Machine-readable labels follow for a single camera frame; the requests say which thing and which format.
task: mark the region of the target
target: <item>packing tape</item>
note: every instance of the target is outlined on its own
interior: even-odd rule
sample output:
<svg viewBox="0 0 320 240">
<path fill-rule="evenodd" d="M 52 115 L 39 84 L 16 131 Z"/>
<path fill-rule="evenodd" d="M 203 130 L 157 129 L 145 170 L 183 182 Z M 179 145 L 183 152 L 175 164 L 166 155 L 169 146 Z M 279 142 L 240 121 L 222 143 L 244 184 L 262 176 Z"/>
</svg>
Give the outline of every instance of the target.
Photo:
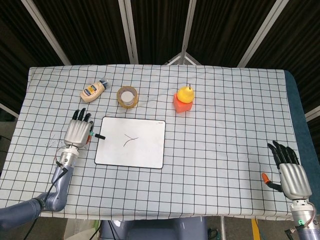
<svg viewBox="0 0 320 240">
<path fill-rule="evenodd" d="M 133 94 L 133 102 L 129 104 L 124 102 L 121 98 L 122 94 L 125 92 L 130 92 Z M 119 104 L 125 109 L 132 109 L 138 103 L 138 93 L 137 90 L 132 86 L 123 86 L 116 93 L 116 98 L 118 99 Z"/>
</svg>

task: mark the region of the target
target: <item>orange object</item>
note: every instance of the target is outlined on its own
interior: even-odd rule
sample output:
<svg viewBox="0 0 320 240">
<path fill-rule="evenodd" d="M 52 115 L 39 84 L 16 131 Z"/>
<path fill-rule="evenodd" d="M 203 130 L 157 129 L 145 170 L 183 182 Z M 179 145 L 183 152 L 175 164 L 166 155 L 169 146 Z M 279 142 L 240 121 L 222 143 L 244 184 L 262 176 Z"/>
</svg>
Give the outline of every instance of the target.
<svg viewBox="0 0 320 240">
<path fill-rule="evenodd" d="M 186 111 L 190 111 L 192 108 L 192 102 L 183 103 L 182 101 L 179 101 L 176 93 L 173 96 L 173 105 L 178 114 Z"/>
<path fill-rule="evenodd" d="M 264 172 L 261 174 L 261 176 L 265 184 L 268 184 L 269 182 L 271 182 L 267 174 L 265 174 Z"/>
</svg>

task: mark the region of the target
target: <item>robot finger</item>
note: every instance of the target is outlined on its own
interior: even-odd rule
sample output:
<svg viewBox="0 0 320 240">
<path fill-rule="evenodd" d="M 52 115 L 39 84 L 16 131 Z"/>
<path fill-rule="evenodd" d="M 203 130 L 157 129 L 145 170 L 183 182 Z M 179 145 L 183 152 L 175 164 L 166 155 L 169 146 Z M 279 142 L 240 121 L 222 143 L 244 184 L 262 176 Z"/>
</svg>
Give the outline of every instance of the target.
<svg viewBox="0 0 320 240">
<path fill-rule="evenodd" d="M 270 143 L 267 144 L 268 148 L 271 149 L 272 151 L 272 154 L 273 154 L 273 159 L 275 161 L 275 164 L 276 164 L 276 167 L 278 169 L 280 169 L 279 165 L 282 163 L 281 160 L 280 160 L 280 157 L 279 157 L 279 154 L 277 152 L 277 149 Z"/>
<path fill-rule="evenodd" d="M 83 119 L 83 121 L 88 122 L 89 118 L 91 117 L 91 113 L 87 113 Z"/>
<path fill-rule="evenodd" d="M 278 192 L 282 193 L 283 190 L 282 190 L 282 187 L 280 184 L 276 184 L 276 183 L 273 183 L 272 181 L 269 180 L 267 174 L 265 174 L 264 172 L 261 173 L 261 176 L 262 176 L 262 179 L 264 181 L 264 183 L 271 189 L 274 189 L 274 190 L 277 190 Z"/>
<path fill-rule="evenodd" d="M 279 159 L 280 159 L 280 163 L 281 164 L 286 164 L 287 163 L 287 159 L 285 156 L 285 152 L 283 152 L 283 149 L 281 147 L 281 145 L 279 143 L 277 143 L 276 141 L 272 141 L 273 145 L 276 148 L 276 152 L 278 153 Z"/>
<path fill-rule="evenodd" d="M 282 157 L 284 158 L 285 163 L 292 164 L 292 161 L 289 157 L 289 153 L 288 153 L 286 147 L 283 146 L 282 144 L 279 144 L 279 147 L 280 147 L 280 153 L 282 154 Z"/>
<path fill-rule="evenodd" d="M 80 112 L 80 114 L 79 114 L 79 117 L 78 117 L 78 120 L 80 120 L 80 121 L 82 121 L 82 118 L 84 117 L 84 115 L 85 115 L 85 108 L 82 108 L 82 110 L 81 110 L 81 112 Z"/>
<path fill-rule="evenodd" d="M 79 109 L 74 112 L 72 120 L 77 120 L 78 113 L 79 113 Z"/>
<path fill-rule="evenodd" d="M 286 147 L 286 150 L 289 154 L 289 157 L 290 157 L 292 163 L 299 165 L 298 157 L 297 157 L 295 151 L 293 151 L 289 146 Z"/>
</svg>

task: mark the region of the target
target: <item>red block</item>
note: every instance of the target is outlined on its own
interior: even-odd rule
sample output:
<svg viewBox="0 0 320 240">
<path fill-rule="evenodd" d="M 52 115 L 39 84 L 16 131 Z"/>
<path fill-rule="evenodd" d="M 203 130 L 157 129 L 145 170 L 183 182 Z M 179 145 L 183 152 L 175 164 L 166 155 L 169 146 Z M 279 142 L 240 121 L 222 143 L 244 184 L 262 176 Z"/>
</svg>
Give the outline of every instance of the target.
<svg viewBox="0 0 320 240">
<path fill-rule="evenodd" d="M 182 101 L 179 101 L 177 94 L 175 93 L 173 96 L 173 105 L 175 107 L 176 112 L 183 113 L 186 111 L 190 111 L 192 108 L 192 102 L 190 103 L 183 103 Z"/>
</svg>

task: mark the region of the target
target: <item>whiteboard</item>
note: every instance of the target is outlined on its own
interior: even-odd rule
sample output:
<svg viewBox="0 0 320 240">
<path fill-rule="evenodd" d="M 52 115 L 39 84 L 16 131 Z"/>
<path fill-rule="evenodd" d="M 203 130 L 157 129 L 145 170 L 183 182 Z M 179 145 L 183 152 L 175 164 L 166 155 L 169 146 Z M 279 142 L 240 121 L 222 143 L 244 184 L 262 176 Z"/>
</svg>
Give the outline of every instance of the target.
<svg viewBox="0 0 320 240">
<path fill-rule="evenodd" d="M 95 163 L 161 169 L 164 163 L 166 122 L 104 117 Z"/>
</svg>

